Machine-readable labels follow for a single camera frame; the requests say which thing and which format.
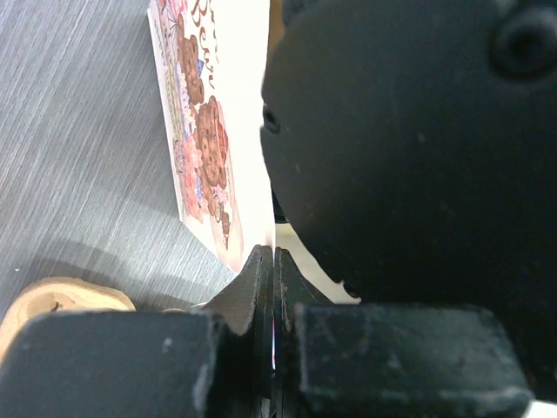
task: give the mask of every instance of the screw hole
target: screw hole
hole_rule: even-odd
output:
[[[503,23],[493,39],[491,59],[504,78],[539,78],[557,64],[557,10],[531,7]]]
[[[272,133],[280,132],[279,120],[266,106],[263,108],[263,126]]]
[[[516,34],[509,42],[514,59],[520,64],[528,64],[536,59],[543,50],[543,41],[532,32]]]
[[[358,295],[358,292],[356,291],[356,289],[354,289],[352,286],[350,286],[345,281],[342,283],[342,286],[344,287],[344,289],[346,290],[346,292],[350,296],[352,296],[354,299],[359,299],[359,295]]]

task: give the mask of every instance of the card illustration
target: card illustration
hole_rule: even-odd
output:
[[[158,76],[159,84],[164,80],[161,97],[167,110],[180,218],[231,270],[239,272],[245,238],[226,109],[219,100],[211,0],[152,0],[150,13],[155,53],[162,63]]]

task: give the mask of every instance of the white paper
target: white paper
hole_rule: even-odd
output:
[[[261,151],[269,0],[151,0],[180,219],[232,271],[275,245]]]

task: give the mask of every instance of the pink flower illustration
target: pink flower illustration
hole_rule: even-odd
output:
[[[201,212],[201,216],[205,216],[209,214],[209,206],[207,204],[207,199],[202,199],[199,202],[199,211]]]
[[[228,202],[228,193],[226,192],[226,190],[223,190],[221,187],[216,187],[215,189],[217,192],[218,201],[221,203]]]
[[[185,164],[188,170],[199,168],[203,162],[201,161],[201,151],[195,146],[193,138],[182,141],[182,154],[185,155]]]
[[[167,0],[167,1],[172,8],[174,17],[176,18],[178,18],[178,15],[182,13],[184,10],[188,10],[188,4],[186,0]]]
[[[192,173],[191,170],[186,168],[184,177],[185,177],[185,182],[184,182],[185,187],[188,190],[190,189],[194,190],[196,186],[195,173]]]
[[[185,200],[186,200],[187,214],[197,219],[199,222],[203,222],[203,216],[201,214],[201,208],[198,203],[198,198],[195,194],[195,190],[187,189]]]

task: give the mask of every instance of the table surface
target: table surface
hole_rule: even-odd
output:
[[[156,309],[232,279],[178,220],[147,6],[0,4],[0,318],[47,276]]]

